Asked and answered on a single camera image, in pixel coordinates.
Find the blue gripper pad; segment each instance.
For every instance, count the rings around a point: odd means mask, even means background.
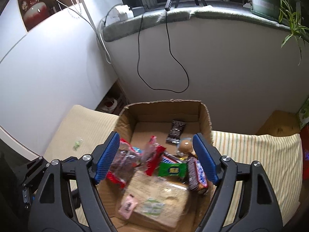
[[[207,179],[213,184],[217,185],[219,182],[219,177],[217,175],[217,165],[206,148],[206,146],[208,146],[206,140],[202,137],[202,134],[195,134],[193,136],[192,143],[193,149],[197,154],[198,160],[202,165]]]
[[[120,135],[117,132],[112,132],[106,139],[104,144],[98,145],[103,146],[103,153],[96,163],[96,173],[94,180],[96,184],[99,184],[101,180],[104,180],[111,164],[115,158],[120,144]]]

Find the metal screw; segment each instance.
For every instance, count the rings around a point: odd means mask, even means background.
[[[90,154],[85,154],[83,157],[82,157],[83,160],[87,161],[87,160],[90,160],[91,159],[91,155]]]
[[[57,159],[53,159],[52,162],[51,162],[51,164],[53,166],[58,165],[58,163],[59,163],[59,160],[57,160]]]
[[[257,160],[253,161],[253,165],[255,165],[256,167],[260,167],[261,163]]]
[[[222,158],[222,160],[224,160],[224,161],[230,161],[230,160],[231,160],[231,157],[228,156],[228,155],[223,155],[221,158]]]

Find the black cable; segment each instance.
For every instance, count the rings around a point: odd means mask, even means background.
[[[152,90],[166,90],[166,91],[171,91],[171,92],[174,92],[174,93],[183,93],[185,92],[188,88],[189,88],[189,85],[190,85],[190,80],[189,80],[189,75],[186,71],[186,69],[183,67],[183,65],[173,56],[172,52],[171,52],[171,41],[170,41],[170,35],[168,33],[168,28],[167,28],[167,11],[165,11],[165,25],[166,25],[166,33],[167,33],[167,38],[168,38],[168,47],[169,47],[169,50],[170,50],[170,54],[171,56],[175,59],[175,61],[182,67],[182,69],[184,70],[184,72],[186,73],[186,76],[187,76],[187,80],[188,80],[188,85],[187,87],[182,90],[182,91],[174,91],[174,90],[170,90],[170,89],[154,89],[152,88],[149,84],[146,83],[146,81],[141,77],[141,75],[139,74],[139,61],[140,61],[140,58],[141,58],[141,54],[140,54],[140,44],[139,44],[139,36],[140,36],[140,33],[141,33],[141,29],[142,29],[142,23],[143,23],[143,16],[142,15],[142,18],[141,18],[141,24],[139,26],[139,31],[138,31],[138,37],[137,37],[137,41],[138,41],[138,61],[137,61],[137,74],[138,76],[141,78],[141,80]]]

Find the red vase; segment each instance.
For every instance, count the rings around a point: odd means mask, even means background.
[[[26,12],[23,20],[28,30],[49,17],[46,4],[40,0],[22,0],[21,8]]]

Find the cardboard box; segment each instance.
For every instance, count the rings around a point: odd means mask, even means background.
[[[170,100],[128,105],[120,113],[115,131],[132,146],[141,149],[150,137],[155,135],[159,144],[166,147],[169,153],[176,154],[176,146],[165,142],[172,120],[186,122],[181,138],[192,137],[201,132],[205,139],[212,143],[209,113],[206,106],[200,101]],[[121,221],[120,215],[116,212],[117,200],[122,196],[118,186],[105,180],[97,188],[109,217],[112,218],[114,224],[117,223],[118,231],[161,231],[151,222],[141,222],[139,217],[130,218],[130,223]],[[209,206],[213,189],[212,183],[209,182],[209,193],[206,196],[193,195],[188,213],[180,222],[181,225],[177,232],[194,231],[197,228]]]

